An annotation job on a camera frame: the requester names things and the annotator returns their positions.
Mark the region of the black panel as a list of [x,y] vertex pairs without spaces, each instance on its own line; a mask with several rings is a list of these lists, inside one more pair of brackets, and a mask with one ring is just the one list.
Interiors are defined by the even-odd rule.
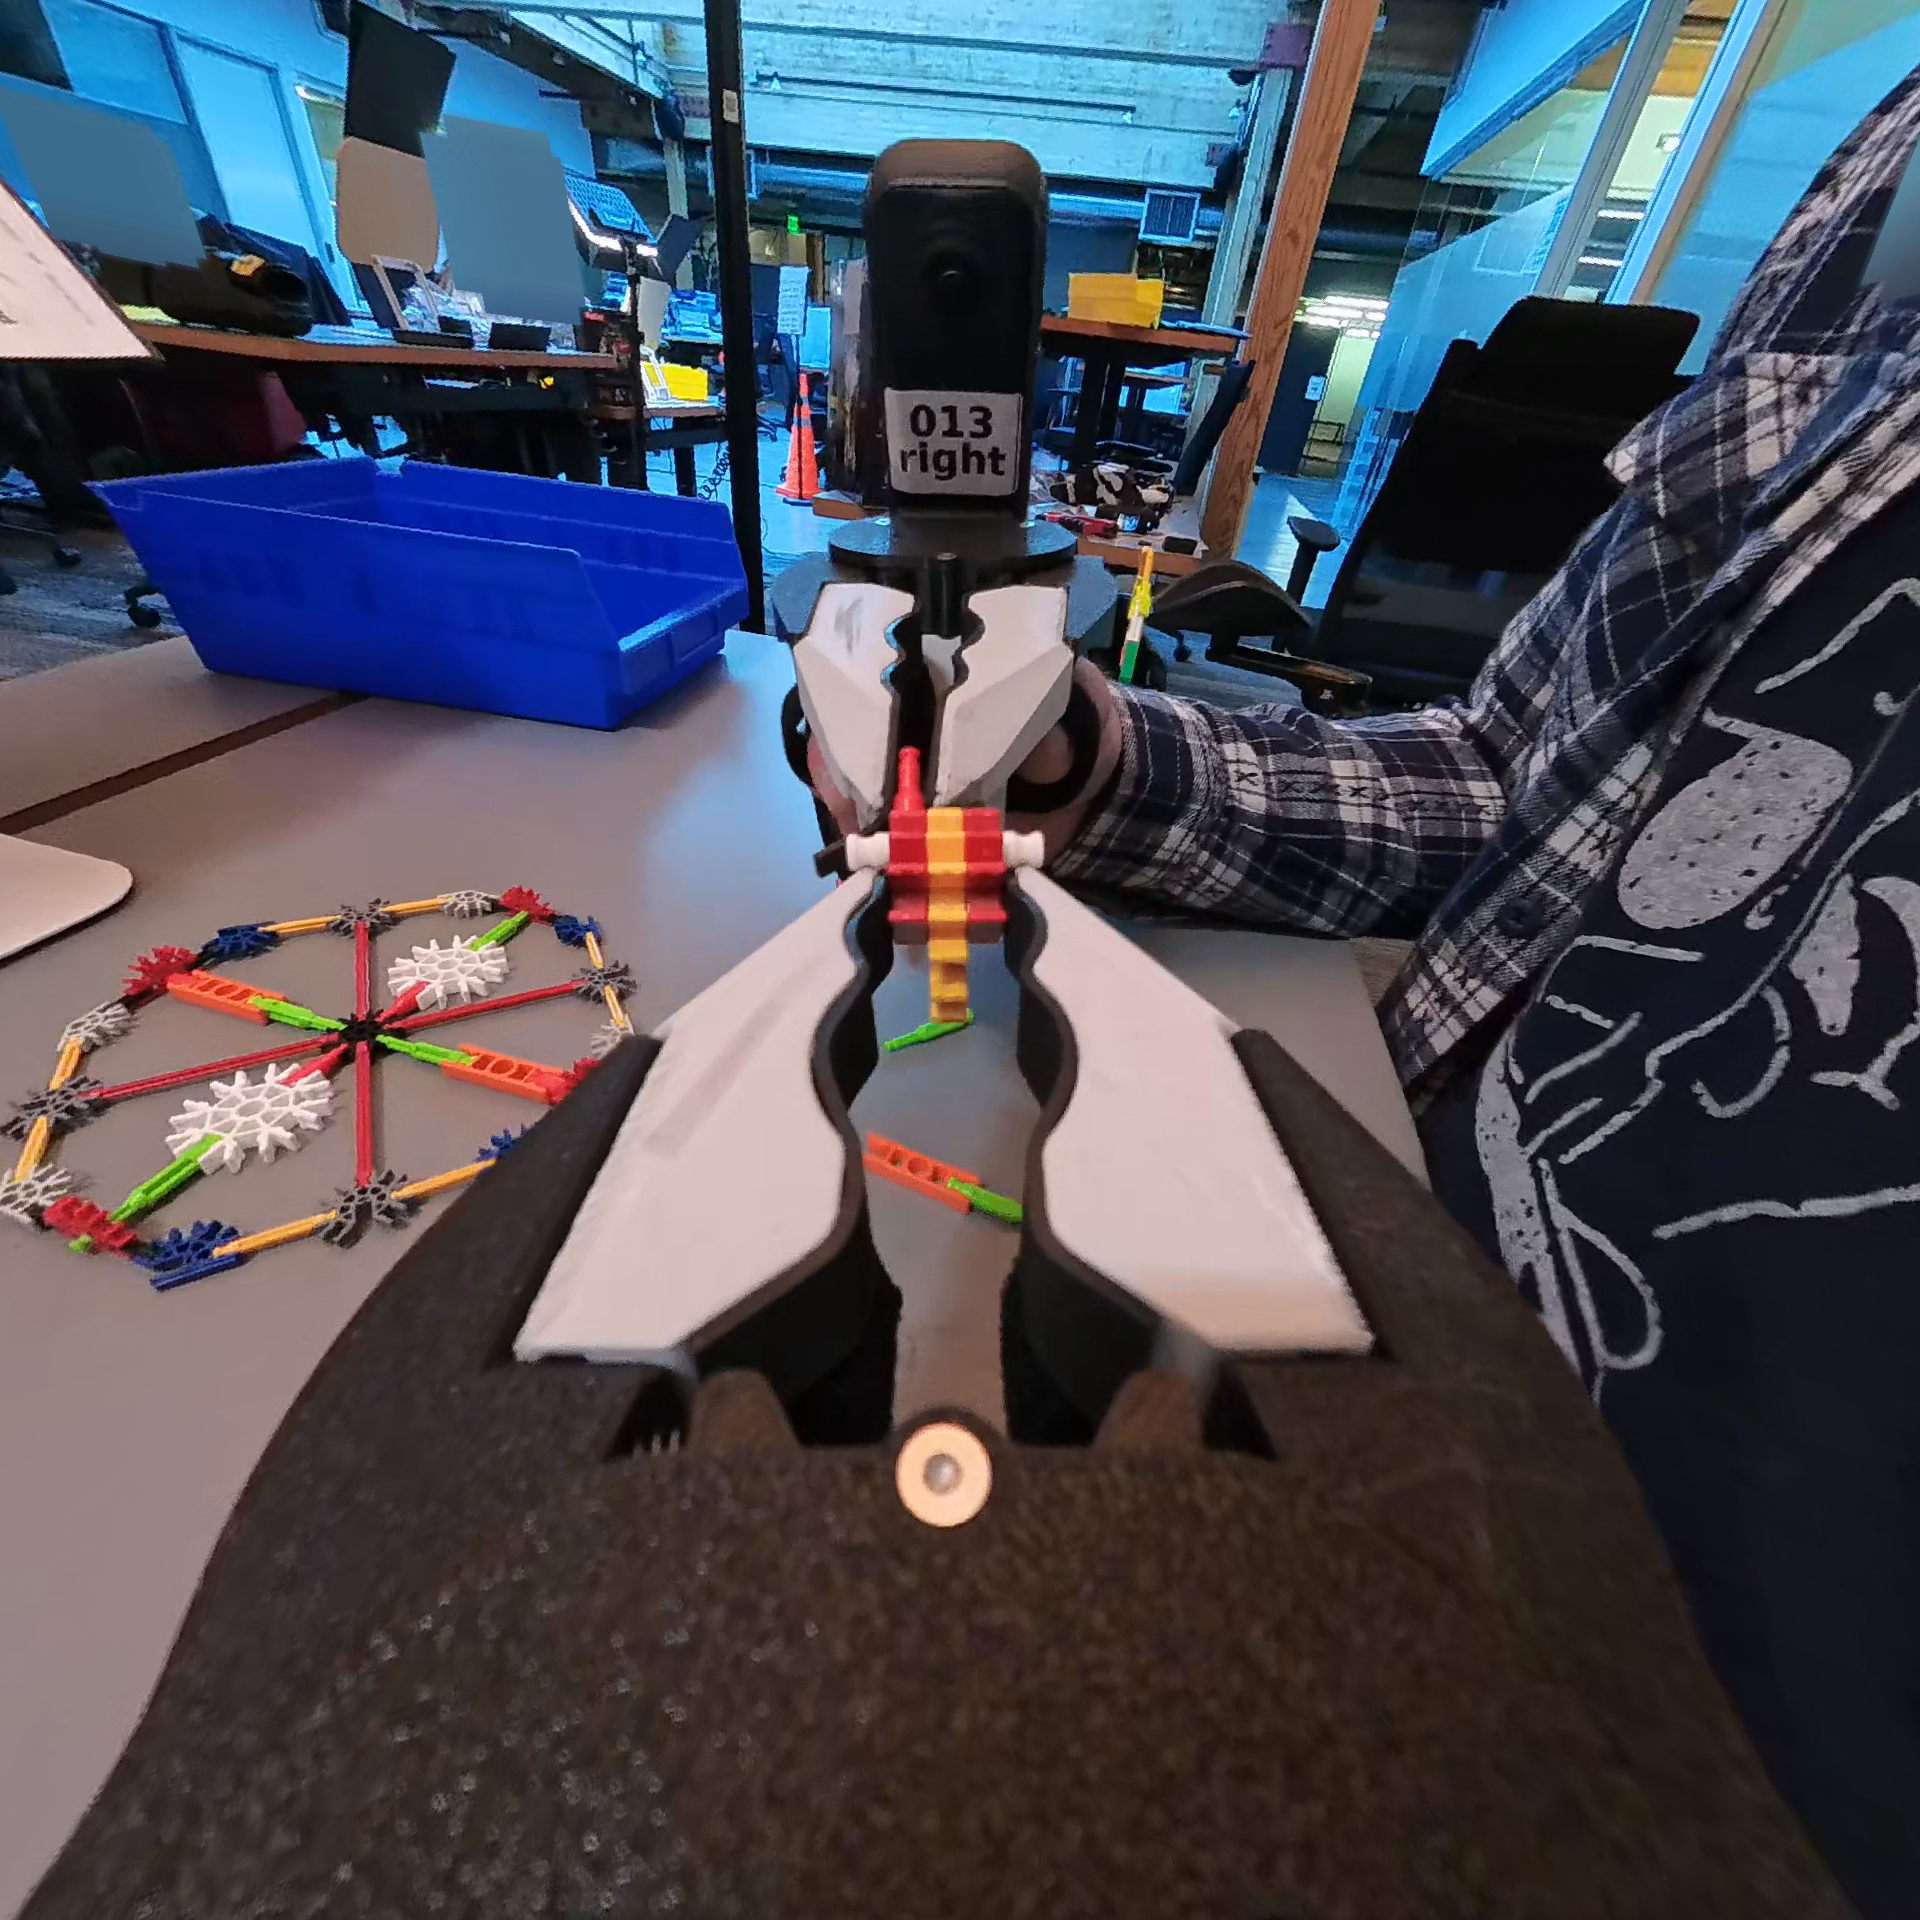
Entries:
[[366,2],[348,5],[345,136],[422,158],[442,121],[456,55],[430,32]]

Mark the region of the black metal pole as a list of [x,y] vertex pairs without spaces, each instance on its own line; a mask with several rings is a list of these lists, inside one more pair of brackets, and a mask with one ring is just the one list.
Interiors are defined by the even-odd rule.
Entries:
[[725,411],[732,535],[749,589],[747,632],[764,631],[764,561],[758,458],[758,379],[750,244],[743,5],[705,2],[703,32],[711,108],[708,153],[719,248],[719,308],[725,348]]

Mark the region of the white paper sheet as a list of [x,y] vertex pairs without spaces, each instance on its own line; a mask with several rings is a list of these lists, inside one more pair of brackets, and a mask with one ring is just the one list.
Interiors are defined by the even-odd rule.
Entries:
[[121,307],[2,184],[2,364],[137,364],[156,358]]

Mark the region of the red yellow toy block assembly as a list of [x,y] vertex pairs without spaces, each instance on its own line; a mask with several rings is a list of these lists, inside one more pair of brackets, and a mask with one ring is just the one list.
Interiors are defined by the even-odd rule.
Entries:
[[922,949],[926,1021],[970,1008],[970,950],[998,942],[1010,872],[1044,867],[1037,830],[1004,829],[988,806],[891,813],[887,829],[830,840],[815,854],[821,877],[884,881],[884,945]]

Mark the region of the brown cardboard sheet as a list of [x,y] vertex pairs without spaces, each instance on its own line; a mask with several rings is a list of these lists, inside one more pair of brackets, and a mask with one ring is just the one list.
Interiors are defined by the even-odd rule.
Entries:
[[406,262],[430,275],[440,262],[440,218],[421,153],[345,136],[337,157],[337,233],[355,267]]

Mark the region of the wooden post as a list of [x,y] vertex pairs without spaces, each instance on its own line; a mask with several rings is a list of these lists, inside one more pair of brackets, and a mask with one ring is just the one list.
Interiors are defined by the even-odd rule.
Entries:
[[1379,16],[1379,2],[1327,2],[1316,16],[1303,98],[1281,169],[1246,319],[1245,360],[1250,379],[1246,394],[1226,421],[1212,460],[1203,540],[1215,561],[1230,561],[1245,533],[1269,411],[1278,391],[1286,344]]

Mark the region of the long wooden desk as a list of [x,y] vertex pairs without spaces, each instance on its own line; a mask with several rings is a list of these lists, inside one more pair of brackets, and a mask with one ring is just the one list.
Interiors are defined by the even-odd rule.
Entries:
[[279,338],[145,319],[131,327],[170,373],[277,375],[321,438],[373,452],[374,423],[393,421],[408,460],[604,482],[595,407],[617,370],[608,355],[341,333]]

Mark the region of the orange connector with green rod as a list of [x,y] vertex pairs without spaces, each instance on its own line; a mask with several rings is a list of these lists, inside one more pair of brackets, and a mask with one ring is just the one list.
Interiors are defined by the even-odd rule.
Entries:
[[862,1162],[868,1175],[946,1210],[981,1215],[1010,1229],[1024,1223],[1021,1200],[988,1189],[970,1168],[942,1162],[891,1137],[868,1133]]

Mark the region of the small wooden desk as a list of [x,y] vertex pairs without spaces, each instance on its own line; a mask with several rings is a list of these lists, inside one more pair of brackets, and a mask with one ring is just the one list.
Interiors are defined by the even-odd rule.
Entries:
[[1087,321],[1044,314],[1038,327],[1044,356],[1080,363],[1071,446],[1065,460],[1075,468],[1095,464],[1098,446],[1117,438],[1122,377],[1131,368],[1159,370],[1195,360],[1240,358],[1249,334],[1235,327]]

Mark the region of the person's right forearm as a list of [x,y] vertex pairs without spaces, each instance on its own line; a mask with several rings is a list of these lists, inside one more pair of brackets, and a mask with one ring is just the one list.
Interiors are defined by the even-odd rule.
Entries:
[[1110,691],[1117,748],[1051,875],[1167,911],[1328,938],[1409,938],[1503,824],[1514,759],[1477,714],[1343,723]]

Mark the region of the black office chair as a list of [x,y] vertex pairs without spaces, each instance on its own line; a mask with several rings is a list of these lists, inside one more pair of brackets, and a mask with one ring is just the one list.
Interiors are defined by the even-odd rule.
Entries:
[[1619,499],[1607,458],[1687,387],[1692,311],[1524,298],[1447,348],[1352,537],[1295,517],[1284,587],[1212,561],[1155,600],[1209,661],[1355,714],[1463,697],[1508,622]]

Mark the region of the colourful toy wheel construction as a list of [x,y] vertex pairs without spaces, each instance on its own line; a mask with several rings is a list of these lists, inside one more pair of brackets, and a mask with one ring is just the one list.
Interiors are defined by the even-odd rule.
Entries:
[[[466,1162],[410,1176],[380,1151],[384,1067],[415,1062],[549,1113],[636,1041],[634,994],[636,975],[613,958],[602,922],[531,886],[373,899],[227,925],[198,946],[158,945],[126,969],[118,997],[67,1022],[45,1085],[4,1117],[4,1221],[77,1257],[128,1263],[156,1292],[283,1248],[346,1250],[410,1229],[428,1202],[478,1184],[531,1127],[497,1130]],[[123,1080],[91,1073],[160,1007],[244,1022],[268,1044]],[[176,1107],[158,1168],[121,1199],[87,1197],[65,1143],[160,1097]],[[332,1127],[348,1134],[348,1182],[321,1210],[259,1229],[173,1218],[195,1189],[273,1167]]]

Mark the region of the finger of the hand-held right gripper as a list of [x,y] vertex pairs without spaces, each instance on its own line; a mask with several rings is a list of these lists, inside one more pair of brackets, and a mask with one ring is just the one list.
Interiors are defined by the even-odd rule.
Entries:
[[969,636],[932,731],[929,806],[1003,806],[1071,704],[1068,589],[1001,587],[969,599]]
[[915,595],[883,585],[828,585],[795,642],[797,692],[813,744],[856,819],[884,819],[898,754],[898,704],[888,682],[898,622]]

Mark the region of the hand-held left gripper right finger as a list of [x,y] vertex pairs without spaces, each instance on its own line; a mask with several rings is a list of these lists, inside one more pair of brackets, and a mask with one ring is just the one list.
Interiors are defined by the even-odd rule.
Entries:
[[1021,1242],[1035,1355],[1370,1355],[1238,1027],[1052,879],[1017,886],[1021,1067],[1043,1102]]

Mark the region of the plain blue plastic bin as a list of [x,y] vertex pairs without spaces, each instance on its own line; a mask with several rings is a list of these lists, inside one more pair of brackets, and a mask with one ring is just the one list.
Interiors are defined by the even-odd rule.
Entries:
[[373,458],[99,484],[204,669],[615,731],[745,625],[728,509]]

